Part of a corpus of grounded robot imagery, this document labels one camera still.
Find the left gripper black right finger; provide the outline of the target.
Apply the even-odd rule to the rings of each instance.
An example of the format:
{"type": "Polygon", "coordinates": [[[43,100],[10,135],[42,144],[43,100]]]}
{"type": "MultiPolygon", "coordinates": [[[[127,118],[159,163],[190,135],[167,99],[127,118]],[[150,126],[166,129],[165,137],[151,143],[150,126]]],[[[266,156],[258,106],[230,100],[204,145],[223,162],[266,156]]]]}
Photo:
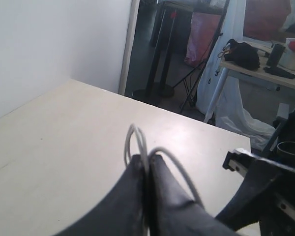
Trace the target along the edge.
{"type": "Polygon", "coordinates": [[[236,236],[193,200],[164,159],[149,159],[148,222],[151,236],[236,236]]]}

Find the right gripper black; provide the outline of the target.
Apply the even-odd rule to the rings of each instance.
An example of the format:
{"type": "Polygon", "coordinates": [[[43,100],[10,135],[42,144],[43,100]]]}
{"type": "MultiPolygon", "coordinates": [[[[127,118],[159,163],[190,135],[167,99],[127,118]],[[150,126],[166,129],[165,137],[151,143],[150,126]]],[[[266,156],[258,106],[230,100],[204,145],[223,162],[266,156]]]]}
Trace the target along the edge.
{"type": "Polygon", "coordinates": [[[243,149],[228,152],[223,168],[243,177],[239,189],[216,219],[234,231],[258,223],[263,236],[295,236],[295,108],[280,107],[278,141],[261,156],[243,149]]]}

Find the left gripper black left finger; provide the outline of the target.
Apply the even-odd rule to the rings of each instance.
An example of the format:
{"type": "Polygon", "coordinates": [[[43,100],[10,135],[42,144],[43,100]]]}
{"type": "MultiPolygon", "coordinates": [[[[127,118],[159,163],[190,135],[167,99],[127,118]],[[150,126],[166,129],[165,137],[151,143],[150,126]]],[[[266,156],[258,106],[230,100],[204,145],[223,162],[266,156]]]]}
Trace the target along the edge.
{"type": "Polygon", "coordinates": [[[58,236],[145,236],[145,170],[139,155],[132,156],[111,191],[77,222],[58,236]]]}

